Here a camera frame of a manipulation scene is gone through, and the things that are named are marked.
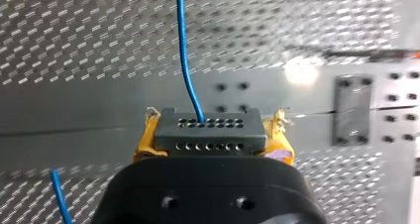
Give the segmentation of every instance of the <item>metal plate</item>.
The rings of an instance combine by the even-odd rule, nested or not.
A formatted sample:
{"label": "metal plate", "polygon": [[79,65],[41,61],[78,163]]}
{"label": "metal plate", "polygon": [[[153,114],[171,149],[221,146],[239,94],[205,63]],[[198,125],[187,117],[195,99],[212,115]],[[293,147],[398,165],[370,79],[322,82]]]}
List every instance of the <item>metal plate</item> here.
{"label": "metal plate", "polygon": [[[191,64],[281,65],[296,46],[389,48],[394,3],[186,0]],[[175,0],[3,0],[0,9],[3,84],[178,71]]]}
{"label": "metal plate", "polygon": [[[331,223],[407,223],[414,141],[407,141],[404,135],[418,130],[416,121],[406,119],[407,115],[418,112],[418,109],[372,112],[371,141],[367,146],[349,148],[326,143],[326,138],[332,135],[331,114],[293,119],[295,125],[287,128],[286,134],[296,150],[296,165],[311,181]],[[394,116],[395,122],[386,121],[385,116]],[[314,128],[317,133],[300,135]],[[386,136],[392,137],[393,142],[387,142]],[[60,169],[75,223],[88,223],[112,173],[121,167]],[[3,203],[0,220],[59,222],[48,171],[47,168],[9,171],[0,176],[5,187],[0,192],[0,203]]]}

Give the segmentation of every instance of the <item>hole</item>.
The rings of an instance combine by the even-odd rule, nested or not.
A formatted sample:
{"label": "hole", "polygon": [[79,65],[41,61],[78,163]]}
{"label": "hole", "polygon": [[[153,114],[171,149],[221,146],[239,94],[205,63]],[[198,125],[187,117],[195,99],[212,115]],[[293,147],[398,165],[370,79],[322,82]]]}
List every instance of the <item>hole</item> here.
{"label": "hole", "polygon": [[402,136],[402,139],[404,139],[405,141],[414,141],[414,137],[410,134],[404,134]]}
{"label": "hole", "polygon": [[234,149],[234,145],[233,144],[229,143],[229,144],[226,145],[226,150],[231,151],[233,149]]}
{"label": "hole", "polygon": [[247,82],[242,82],[242,83],[239,84],[239,88],[242,89],[242,90],[245,90],[249,87],[250,87],[250,84],[247,83]]}
{"label": "hole", "polygon": [[358,136],[358,142],[361,144],[366,144],[368,142],[368,137],[360,135]]}
{"label": "hole", "polygon": [[400,77],[399,73],[390,73],[389,77],[392,79],[398,79]]}
{"label": "hole", "polygon": [[337,138],[336,143],[337,144],[347,144],[349,141],[345,138]]}
{"label": "hole", "polygon": [[252,210],[256,207],[256,204],[246,197],[240,197],[236,200],[237,206],[244,210]]}
{"label": "hole", "polygon": [[385,121],[386,122],[395,122],[396,118],[394,116],[386,115],[385,116]]}
{"label": "hole", "polygon": [[223,145],[223,144],[217,144],[216,150],[218,150],[218,151],[223,150],[224,147],[225,147],[225,145]]}
{"label": "hole", "polygon": [[382,140],[384,142],[387,142],[387,143],[393,143],[393,141],[394,141],[394,139],[390,136],[384,136],[384,137],[382,137]]}
{"label": "hole", "polygon": [[397,95],[395,95],[395,94],[389,94],[389,95],[387,96],[387,99],[388,99],[389,101],[395,102],[395,101],[397,101],[397,100],[398,100],[398,96],[397,96]]}
{"label": "hole", "polygon": [[362,84],[363,85],[370,85],[371,84],[371,79],[370,78],[363,78],[362,79]]}
{"label": "hole", "polygon": [[228,86],[225,83],[219,83],[216,85],[217,90],[225,91]]}
{"label": "hole", "polygon": [[211,151],[211,150],[213,150],[213,148],[214,148],[214,145],[213,144],[211,144],[211,143],[207,143],[206,144],[206,150],[207,151]]}
{"label": "hole", "polygon": [[340,81],[340,86],[342,86],[342,87],[349,87],[350,85],[352,85],[352,83],[348,80]]}
{"label": "hole", "polygon": [[410,72],[410,77],[412,77],[412,78],[418,78],[419,77],[419,72],[417,72],[417,71]]}
{"label": "hole", "polygon": [[409,94],[407,94],[407,98],[411,99],[411,100],[416,100],[417,99],[417,94],[409,93]]}
{"label": "hole", "polygon": [[182,150],[183,145],[181,143],[176,143],[175,147],[176,147],[177,150],[180,151],[180,150]]}
{"label": "hole", "polygon": [[192,145],[191,143],[187,143],[185,145],[185,149],[188,150],[188,151],[191,151],[193,147],[194,147],[194,145]]}
{"label": "hole", "polygon": [[235,147],[235,149],[237,150],[237,151],[241,151],[242,149],[244,148],[244,144],[238,144],[238,145],[236,145],[236,147]]}
{"label": "hole", "polygon": [[405,119],[407,119],[409,121],[415,121],[415,120],[417,120],[417,116],[415,114],[407,114],[407,115],[405,115]]}
{"label": "hole", "polygon": [[239,108],[238,108],[241,112],[243,112],[243,113],[247,113],[247,111],[248,111],[248,105],[247,104],[242,104],[242,105],[239,105]]}
{"label": "hole", "polygon": [[166,196],[161,201],[161,207],[164,209],[175,209],[179,206],[178,198],[176,196]]}
{"label": "hole", "polygon": [[228,111],[228,108],[226,106],[221,105],[221,106],[217,106],[216,110],[217,112],[224,113]]}
{"label": "hole", "polygon": [[195,150],[197,151],[201,151],[204,148],[204,144],[198,143],[195,145]]}

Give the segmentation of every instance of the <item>blue wire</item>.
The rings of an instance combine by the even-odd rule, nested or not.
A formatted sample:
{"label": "blue wire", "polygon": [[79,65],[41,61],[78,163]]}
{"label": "blue wire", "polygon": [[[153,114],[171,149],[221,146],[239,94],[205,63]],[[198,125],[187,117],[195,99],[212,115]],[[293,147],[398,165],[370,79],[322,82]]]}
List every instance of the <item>blue wire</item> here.
{"label": "blue wire", "polygon": [[61,181],[59,179],[58,172],[53,169],[51,171],[51,177],[52,177],[52,188],[53,192],[55,193],[56,202],[58,204],[59,212],[61,213],[62,221],[64,224],[71,224],[71,216],[67,209],[67,204],[65,203],[64,195],[62,194],[61,189]]}
{"label": "blue wire", "polygon": [[203,111],[201,110],[200,102],[195,94],[194,87],[192,86],[191,77],[188,69],[188,50],[186,40],[186,25],[185,25],[185,3],[184,0],[176,0],[177,13],[178,13],[178,33],[179,33],[179,53],[181,58],[182,74],[185,81],[186,89],[188,90],[189,97],[191,98],[192,105],[194,106],[197,119],[200,123],[205,122]]}

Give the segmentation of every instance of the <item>perforated metal panel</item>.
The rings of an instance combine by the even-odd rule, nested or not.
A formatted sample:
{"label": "perforated metal panel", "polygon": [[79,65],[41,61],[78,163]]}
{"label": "perforated metal panel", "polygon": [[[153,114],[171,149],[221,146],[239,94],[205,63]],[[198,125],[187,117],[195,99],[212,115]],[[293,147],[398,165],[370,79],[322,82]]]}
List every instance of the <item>perforated metal panel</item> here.
{"label": "perforated metal panel", "polygon": [[[193,70],[389,48],[395,0],[186,0]],[[175,0],[2,0],[3,84],[179,72]]]}
{"label": "perforated metal panel", "polygon": [[[266,116],[289,107],[297,166],[332,223],[407,223],[419,64],[334,58],[306,87],[289,82],[282,66],[324,48],[418,45],[407,37],[416,27],[406,26],[418,20],[417,2],[186,0],[204,110],[249,106]],[[0,1],[0,167],[30,169],[0,175],[1,222],[59,223],[47,173],[65,167],[71,215],[88,223],[121,168],[112,164],[131,160],[146,107],[191,111],[181,78],[171,76],[179,74],[176,26],[175,0]],[[333,149],[333,81],[360,73],[373,81],[369,144]]]}

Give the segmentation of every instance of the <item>yellow connector part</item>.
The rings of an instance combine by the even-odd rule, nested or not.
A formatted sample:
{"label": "yellow connector part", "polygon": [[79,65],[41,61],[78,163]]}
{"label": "yellow connector part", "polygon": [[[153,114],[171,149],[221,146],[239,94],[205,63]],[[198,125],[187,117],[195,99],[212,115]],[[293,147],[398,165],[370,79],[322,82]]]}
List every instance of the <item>yellow connector part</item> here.
{"label": "yellow connector part", "polygon": [[152,109],[153,112],[151,114],[146,115],[145,132],[143,133],[139,145],[137,146],[134,152],[133,162],[137,162],[140,159],[141,154],[167,157],[167,152],[155,150],[155,131],[158,127],[160,113],[155,108],[148,109]]}
{"label": "yellow connector part", "polygon": [[272,119],[263,120],[267,141],[265,150],[259,156],[281,160],[292,166],[294,151],[284,135],[284,123],[291,124],[291,121],[285,118],[283,109],[278,109]]}

